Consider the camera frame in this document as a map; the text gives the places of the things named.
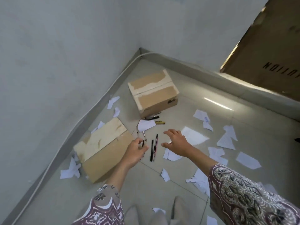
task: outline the cardboard box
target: cardboard box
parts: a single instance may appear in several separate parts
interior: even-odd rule
[[[178,102],[179,91],[163,70],[128,83],[141,118],[156,114]]]
[[[300,0],[269,0],[221,72],[300,101]]]
[[[82,167],[95,183],[103,181],[121,160],[127,146],[133,140],[122,122],[113,118],[74,146]]]

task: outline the baseboard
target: baseboard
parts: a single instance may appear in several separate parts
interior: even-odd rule
[[[140,49],[133,55],[133,57],[129,60],[124,69],[137,57],[141,54]],[[39,193],[39,191],[43,188],[43,186],[47,183],[50,177],[54,174],[54,172],[58,169],[60,164],[65,160],[65,158],[70,154],[73,149],[73,146],[78,143],[84,133],[88,130],[90,125],[94,122],[99,113],[106,106],[108,101],[114,95],[114,93],[118,90],[121,84],[125,81],[128,75],[132,72],[132,70],[136,67],[140,58],[135,60],[131,66],[122,74],[122,76],[113,84],[111,89],[103,96],[103,98],[95,105],[95,107],[78,123],[78,125],[73,129],[73,131],[68,136],[66,142],[63,144],[61,150],[59,151],[56,159],[53,161],[48,173],[46,174],[43,183],[40,185],[39,190],[35,195]],[[25,204],[27,204],[29,198],[34,192],[35,188],[39,184],[45,170],[40,174],[40,176],[35,180],[32,186],[28,189],[25,195],[21,198],[15,208],[10,212],[10,214],[3,221],[2,225],[11,225],[16,217],[19,215],[21,210],[24,208]]]
[[[149,52],[144,48],[140,50],[142,54]],[[285,117],[300,121],[300,102],[283,95],[251,85],[228,74],[208,71],[200,66],[164,55],[152,54],[143,58]]]

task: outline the patterned sleeve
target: patterned sleeve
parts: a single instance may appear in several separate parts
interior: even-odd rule
[[[216,164],[208,182],[210,207],[227,225],[299,224],[299,208],[243,175]]]
[[[72,225],[124,225],[123,209],[117,188],[106,184],[97,192],[98,195],[91,199],[87,210],[82,212],[85,212],[83,216]]]

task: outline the white wall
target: white wall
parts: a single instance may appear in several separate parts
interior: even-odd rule
[[[0,0],[0,223],[139,48],[134,5]]]
[[[211,71],[268,0],[139,0],[142,47]]]

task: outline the white cable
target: white cable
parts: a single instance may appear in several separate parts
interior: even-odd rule
[[[112,83],[112,85],[109,87],[109,89],[103,94],[103,96],[104,95],[106,95],[107,94],[107,92],[111,89],[111,87],[114,85],[114,83],[120,78],[120,76],[128,69],[128,67],[129,66],[131,66],[131,64],[135,61],[135,60],[137,60],[139,57],[141,57],[141,56],[144,56],[144,55],[148,55],[148,54],[159,54],[159,53],[155,53],[155,52],[148,52],[148,53],[144,53],[144,54],[141,54],[141,55],[139,55],[139,56],[137,56],[122,72],[121,72],[121,74],[117,77],[117,79],[115,79],[115,81]],[[76,123],[76,125],[74,126],[74,128],[77,126],[77,124],[97,105],[97,103],[81,118],[81,119],[79,119],[79,121]],[[53,161],[55,160],[55,158],[56,158],[56,156],[57,156],[57,154],[58,154],[58,152],[60,151],[60,149],[62,148],[62,146],[58,149],[58,151],[56,152],[56,154],[55,154],[55,156],[53,157],[53,159],[51,160],[51,162],[50,162],[50,164],[49,164],[49,166],[47,167],[47,169],[46,169],[46,171],[44,172],[44,174],[43,174],[43,177],[41,178],[41,180],[40,180],[40,182],[39,182],[39,184],[37,185],[37,187],[35,188],[35,190],[34,190],[34,192],[32,193],[32,195],[31,195],[31,197],[29,198],[29,200],[28,200],[28,202],[26,203],[26,205],[24,206],[24,208],[22,209],[22,211],[19,213],[19,215],[17,216],[17,218],[13,221],[13,223],[11,224],[11,225],[14,225],[16,222],[17,222],[17,220],[20,218],[20,216],[23,214],[23,212],[25,211],[25,209],[27,208],[27,206],[29,205],[29,203],[31,202],[31,200],[32,200],[32,198],[34,197],[34,195],[35,195],[35,193],[37,192],[37,190],[39,189],[39,187],[40,187],[40,185],[41,185],[41,183],[43,182],[43,180],[44,180],[44,178],[45,178],[45,176],[46,176],[46,174],[48,173],[48,171],[49,171],[49,168],[51,167],[51,165],[52,165],[52,163],[53,163]]]

